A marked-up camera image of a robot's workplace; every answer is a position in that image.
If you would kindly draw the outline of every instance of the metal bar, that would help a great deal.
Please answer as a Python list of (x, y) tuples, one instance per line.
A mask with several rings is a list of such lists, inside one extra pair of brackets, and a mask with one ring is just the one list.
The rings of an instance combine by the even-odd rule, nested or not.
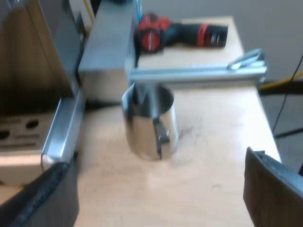
[(204, 67), (189, 69), (162, 69), (138, 70), (134, 69), (128, 74), (129, 83), (201, 83), (252, 80), (260, 81), (267, 71), (266, 66), (245, 67), (237, 70), (227, 69), (225, 66)]

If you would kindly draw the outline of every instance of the black handle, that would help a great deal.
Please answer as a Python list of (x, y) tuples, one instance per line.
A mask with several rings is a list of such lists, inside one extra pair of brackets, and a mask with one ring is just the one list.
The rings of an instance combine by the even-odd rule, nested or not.
[(182, 42), (193, 46), (224, 47), (228, 27), (207, 24), (172, 23), (165, 32), (165, 44)]

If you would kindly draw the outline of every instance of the power drill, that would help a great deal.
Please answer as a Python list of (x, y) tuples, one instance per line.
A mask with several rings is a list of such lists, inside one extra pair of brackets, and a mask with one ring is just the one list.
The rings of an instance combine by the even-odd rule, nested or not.
[(157, 52), (177, 42), (193, 46), (224, 47), (227, 26), (172, 23), (153, 13), (143, 15), (138, 25), (138, 40), (146, 52)]

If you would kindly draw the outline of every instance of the light wood surface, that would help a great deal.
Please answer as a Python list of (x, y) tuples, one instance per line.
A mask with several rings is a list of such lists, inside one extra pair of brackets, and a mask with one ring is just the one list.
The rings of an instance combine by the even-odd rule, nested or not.
[(227, 25), (224, 48), (197, 48), (188, 45), (167, 46), (157, 54), (141, 55), (139, 68), (190, 68), (209, 64), (225, 64), (243, 55), (243, 47), (232, 17), (184, 19), (182, 23), (210, 23)]
[[(242, 45), (231, 17), (212, 22), (219, 20), (231, 23), (229, 35), (236, 34), (227, 49), (189, 54), (177, 46), (165, 57), (142, 58), (139, 67), (232, 61), (243, 54)], [(180, 139), (176, 155), (167, 161), (147, 162), (131, 152), (121, 107), (85, 115), (75, 226), (253, 226), (242, 198), (246, 148), (265, 150), (280, 161), (256, 88), (178, 90), (174, 95)], [(0, 187), (0, 203), (18, 190)]]

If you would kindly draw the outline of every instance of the metal pitcher handle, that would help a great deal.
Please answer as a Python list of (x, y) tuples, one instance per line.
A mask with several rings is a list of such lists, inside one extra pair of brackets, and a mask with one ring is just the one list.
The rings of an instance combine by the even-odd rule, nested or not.
[(169, 131), (164, 127), (162, 121), (159, 118), (153, 120), (153, 126), (156, 136), (157, 152), (160, 158), (169, 156), (170, 139)]

